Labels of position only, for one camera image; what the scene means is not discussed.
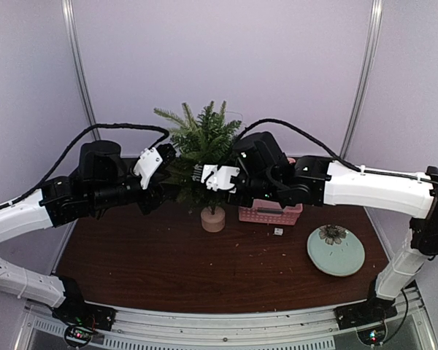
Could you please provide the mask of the small white battery box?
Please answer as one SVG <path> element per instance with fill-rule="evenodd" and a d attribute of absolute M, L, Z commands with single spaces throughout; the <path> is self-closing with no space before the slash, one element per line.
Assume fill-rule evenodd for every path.
<path fill-rule="evenodd" d="M 274 235 L 275 236 L 281 236 L 283 234 L 283 229 L 282 228 L 278 228 L 278 227 L 276 227 L 275 229 L 274 229 Z"/>

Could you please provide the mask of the thin wire string lights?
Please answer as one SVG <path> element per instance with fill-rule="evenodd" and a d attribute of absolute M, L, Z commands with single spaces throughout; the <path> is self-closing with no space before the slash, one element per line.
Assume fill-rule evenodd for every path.
<path fill-rule="evenodd" d="M 241 112 L 226 110 L 225 118 L 226 122 L 228 123 L 232 121 L 240 121 L 240 128 L 244 128 L 246 126 L 244 115 Z"/>

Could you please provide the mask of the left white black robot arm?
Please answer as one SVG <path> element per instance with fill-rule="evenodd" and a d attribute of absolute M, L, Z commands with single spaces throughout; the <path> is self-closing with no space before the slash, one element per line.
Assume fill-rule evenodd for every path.
<path fill-rule="evenodd" d="M 135 159 L 123 158 L 120 145 L 113 141 L 83 144 L 78 167 L 70 175 L 46 180 L 23 200 L 0 205 L 0 243 L 132 203 L 149 214 L 168 197 L 160 182 L 166 176 L 163 169 L 175 155 L 171 144 L 144 149 Z M 75 324 L 86 322 L 91 315 L 73 281 L 45 276 L 2 258 L 0 291 L 61 308 Z"/>

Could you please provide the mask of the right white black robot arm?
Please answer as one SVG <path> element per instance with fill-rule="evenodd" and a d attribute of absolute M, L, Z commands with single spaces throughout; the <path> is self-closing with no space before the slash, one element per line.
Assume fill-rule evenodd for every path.
<path fill-rule="evenodd" d="M 218 167 L 214 181 L 215 188 L 228 193 L 230 203 L 251 206 L 255 199 L 264 199 L 282 207 L 362 206 L 411 217 L 404 245 L 360 305 L 364 321 L 374 322 L 384 314 L 425 261 L 438 255 L 438 168 L 389 172 L 311 155 L 289 162 L 269 132 L 245 137 L 234 152 L 234 163 Z"/>

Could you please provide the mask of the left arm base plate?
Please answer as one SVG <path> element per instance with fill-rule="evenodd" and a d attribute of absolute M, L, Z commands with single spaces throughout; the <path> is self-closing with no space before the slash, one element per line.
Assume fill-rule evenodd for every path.
<path fill-rule="evenodd" d="M 90 330 L 110 331 L 116 316 L 116 310 L 113 308 L 86 303 L 74 297 L 67 297 L 59 307 L 51 308 L 51 311 L 53 316 L 63 323 Z"/>

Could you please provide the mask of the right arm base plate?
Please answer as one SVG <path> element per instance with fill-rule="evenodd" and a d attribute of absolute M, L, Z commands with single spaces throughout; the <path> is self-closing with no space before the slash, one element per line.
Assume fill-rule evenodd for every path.
<path fill-rule="evenodd" d="M 360 303 L 339 306 L 334 309 L 340 330 L 360 327 L 371 323 L 381 322 L 398 314 L 394 300 L 383 300 L 371 297 Z"/>

